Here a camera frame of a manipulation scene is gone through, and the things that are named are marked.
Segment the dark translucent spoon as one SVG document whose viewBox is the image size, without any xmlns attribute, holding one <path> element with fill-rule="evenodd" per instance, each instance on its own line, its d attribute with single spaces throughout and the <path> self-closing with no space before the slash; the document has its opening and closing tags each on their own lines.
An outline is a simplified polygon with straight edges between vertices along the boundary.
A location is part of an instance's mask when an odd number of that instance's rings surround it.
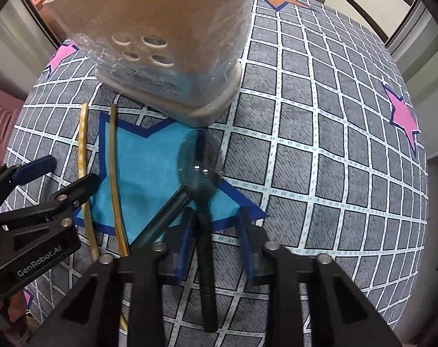
<svg viewBox="0 0 438 347">
<path fill-rule="evenodd" d="M 177 155 L 179 181 L 187 188 L 189 197 L 195 203 L 194 232 L 202 324 L 207 333 L 214 333 L 218 329 L 210 211 L 210 201 L 220 184 L 217 159 L 215 137 L 206 129 L 195 129 L 189 132 L 182 141 Z"/>
<path fill-rule="evenodd" d="M 130 252 L 136 252 L 137 250 L 147 247 L 157 241 L 158 237 L 162 233 L 165 233 L 167 228 L 175 221 L 190 202 L 191 197 L 188 187 L 179 187 L 131 243 Z"/>
</svg>

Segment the brown wooden chopstick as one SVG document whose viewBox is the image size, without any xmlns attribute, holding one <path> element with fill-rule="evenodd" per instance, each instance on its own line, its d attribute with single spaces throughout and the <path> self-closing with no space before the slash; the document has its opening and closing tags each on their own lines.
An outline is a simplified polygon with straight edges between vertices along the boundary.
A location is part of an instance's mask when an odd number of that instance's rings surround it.
<svg viewBox="0 0 438 347">
<path fill-rule="evenodd" d="M 122 209 L 119 199 L 118 171 L 116 163 L 116 128 L 117 128 L 117 105 L 112 104 L 110 110 L 110 128 L 108 141 L 108 169 L 111 190 L 111 205 L 114 215 L 115 237 L 122 257 L 130 254 L 129 244 L 126 237 L 125 226 L 122 218 Z"/>
</svg>

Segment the grey checkered star tablecloth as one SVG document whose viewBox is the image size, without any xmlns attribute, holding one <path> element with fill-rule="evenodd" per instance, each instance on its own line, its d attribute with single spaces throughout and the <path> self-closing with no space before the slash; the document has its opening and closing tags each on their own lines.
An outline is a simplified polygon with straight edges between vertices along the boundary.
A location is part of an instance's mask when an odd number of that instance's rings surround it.
<svg viewBox="0 0 438 347">
<path fill-rule="evenodd" d="M 268 218 L 270 239 L 298 254 L 327 252 L 394 328 L 418 274 L 427 229 L 427 164 L 400 71 L 366 27 L 314 0 L 253 0 L 240 93 L 212 125 L 224 177 Z M 165 116 L 98 82 L 86 52 L 60 48 L 29 93 L 5 155 L 47 154 L 55 172 L 16 188 L 0 210 L 48 201 L 78 177 L 81 105 L 89 103 L 88 168 L 99 173 L 101 115 L 151 128 Z M 234 229 L 213 235 L 219 330 L 202 331 L 196 257 L 166 286 L 168 346 L 264 346 L 266 287 L 249 285 Z"/>
</svg>

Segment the beige utensil holder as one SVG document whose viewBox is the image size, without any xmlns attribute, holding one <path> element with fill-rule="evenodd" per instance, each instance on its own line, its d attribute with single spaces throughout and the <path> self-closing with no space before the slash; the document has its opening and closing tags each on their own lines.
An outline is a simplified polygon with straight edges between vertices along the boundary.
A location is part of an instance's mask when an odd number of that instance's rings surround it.
<svg viewBox="0 0 438 347">
<path fill-rule="evenodd" d="M 253 0 L 46 0 L 110 89 L 195 128 L 214 123 L 242 79 Z"/>
</svg>

